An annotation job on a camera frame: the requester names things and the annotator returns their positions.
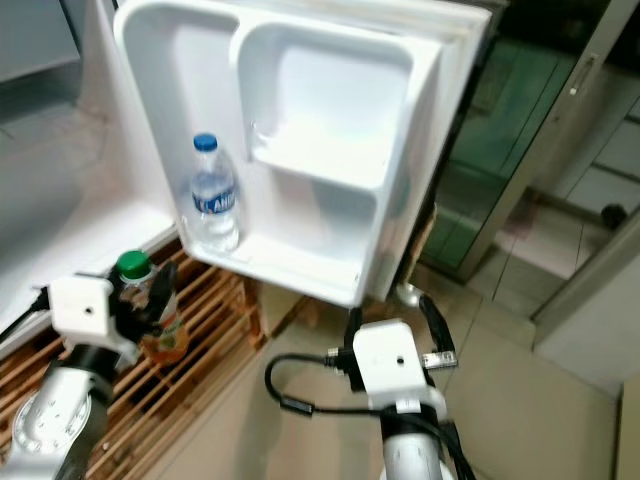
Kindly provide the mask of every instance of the tile floor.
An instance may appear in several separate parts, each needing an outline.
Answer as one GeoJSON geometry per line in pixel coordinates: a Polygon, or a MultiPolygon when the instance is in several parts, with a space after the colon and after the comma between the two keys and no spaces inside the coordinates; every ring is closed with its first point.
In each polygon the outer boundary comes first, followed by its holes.
{"type": "Polygon", "coordinates": [[[609,235],[601,225],[529,202],[516,208],[468,286],[530,317],[609,235]]]}
{"type": "MultiPolygon", "coordinates": [[[[531,353],[534,326],[468,288],[418,268],[415,283],[451,327],[460,368],[435,376],[479,480],[602,480],[614,451],[616,402],[531,353]]],[[[424,321],[394,303],[371,304],[367,318],[402,316],[419,350],[424,321]]],[[[382,466],[375,421],[281,412],[265,392],[264,364],[275,353],[323,353],[340,344],[345,313],[310,302],[260,358],[152,468],[145,480],[377,479],[382,466]]],[[[362,405],[346,380],[314,367],[276,375],[279,386],[318,404],[362,405]]]]}

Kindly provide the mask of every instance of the plastic bottle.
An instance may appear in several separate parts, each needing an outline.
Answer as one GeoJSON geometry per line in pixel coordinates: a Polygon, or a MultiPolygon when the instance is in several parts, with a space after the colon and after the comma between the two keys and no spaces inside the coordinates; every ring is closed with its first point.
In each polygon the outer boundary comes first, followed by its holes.
{"type": "MultiPolygon", "coordinates": [[[[149,301],[149,289],[156,274],[156,268],[147,254],[139,250],[126,252],[118,258],[116,268],[125,284],[120,299],[130,302],[134,308],[144,308],[149,301]]],[[[176,363],[189,347],[189,335],[177,307],[178,300],[173,292],[160,319],[162,334],[159,337],[145,335],[141,341],[148,356],[160,365],[176,363]]]]}
{"type": "Polygon", "coordinates": [[[196,218],[190,230],[206,248],[229,252],[238,245],[236,180],[226,152],[215,135],[201,133],[193,138],[198,153],[191,195],[196,218]]]}

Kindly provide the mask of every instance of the fridge door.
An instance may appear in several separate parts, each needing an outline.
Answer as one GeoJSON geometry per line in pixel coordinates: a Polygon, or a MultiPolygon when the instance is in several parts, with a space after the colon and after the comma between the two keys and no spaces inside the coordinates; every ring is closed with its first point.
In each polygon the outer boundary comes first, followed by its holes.
{"type": "Polygon", "coordinates": [[[383,298],[489,17],[439,2],[127,2],[116,45],[185,249],[343,306],[383,298]],[[203,131],[240,187],[228,254],[189,227],[203,131]]]}

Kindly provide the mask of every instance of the door frame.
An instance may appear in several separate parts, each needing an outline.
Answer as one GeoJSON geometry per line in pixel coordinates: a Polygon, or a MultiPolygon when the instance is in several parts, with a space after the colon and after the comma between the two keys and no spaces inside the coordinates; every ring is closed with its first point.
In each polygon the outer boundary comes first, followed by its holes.
{"type": "MultiPolygon", "coordinates": [[[[496,233],[506,222],[534,175],[540,172],[540,159],[553,157],[552,154],[558,148],[563,134],[577,118],[580,105],[588,101],[589,87],[601,72],[607,55],[639,2],[640,0],[611,0],[607,6],[582,55],[540,125],[538,133],[480,228],[462,263],[455,271],[450,271],[458,279],[466,282],[473,275],[493,244],[496,233]]],[[[564,167],[564,162],[543,162],[543,165],[545,163],[547,179],[560,175],[564,167]]]]}
{"type": "Polygon", "coordinates": [[[578,308],[638,256],[640,208],[619,227],[609,242],[534,314],[534,348],[553,334],[578,308]]]}

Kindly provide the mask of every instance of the metal handle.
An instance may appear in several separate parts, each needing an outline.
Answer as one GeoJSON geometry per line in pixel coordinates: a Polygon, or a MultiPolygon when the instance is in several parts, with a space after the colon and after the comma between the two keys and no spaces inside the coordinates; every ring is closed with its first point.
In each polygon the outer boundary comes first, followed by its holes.
{"type": "Polygon", "coordinates": [[[447,321],[444,319],[438,307],[427,295],[420,297],[420,311],[423,313],[429,326],[431,338],[436,346],[436,352],[451,352],[455,356],[456,347],[453,344],[447,321]]]}
{"type": "Polygon", "coordinates": [[[578,94],[578,92],[582,88],[582,85],[584,84],[584,81],[589,76],[591,69],[595,66],[596,60],[598,59],[598,57],[599,55],[597,53],[589,54],[589,58],[587,59],[586,62],[584,62],[582,69],[576,76],[576,80],[573,83],[573,86],[569,89],[569,95],[571,95],[572,97],[575,97],[578,94]]]}

